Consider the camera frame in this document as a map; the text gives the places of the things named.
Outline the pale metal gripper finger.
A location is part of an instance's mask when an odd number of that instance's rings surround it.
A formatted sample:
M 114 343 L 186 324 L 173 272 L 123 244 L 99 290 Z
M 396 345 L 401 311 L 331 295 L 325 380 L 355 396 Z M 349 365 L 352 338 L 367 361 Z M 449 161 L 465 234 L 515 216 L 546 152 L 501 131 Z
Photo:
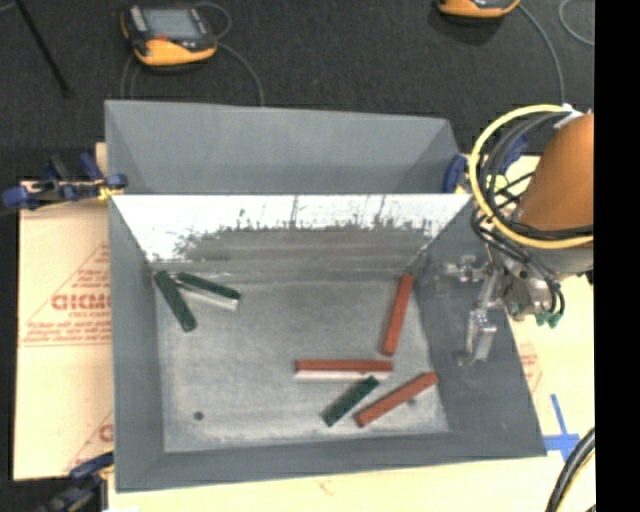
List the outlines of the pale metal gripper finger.
M 455 261 L 445 262 L 440 273 L 463 284 L 479 283 L 488 276 L 487 264 L 475 255 L 462 255 Z
M 463 348 L 455 353 L 460 366 L 471 366 L 476 362 L 484 362 L 497 333 L 497 326 L 490 322 L 485 309 L 473 309 L 469 312 Z

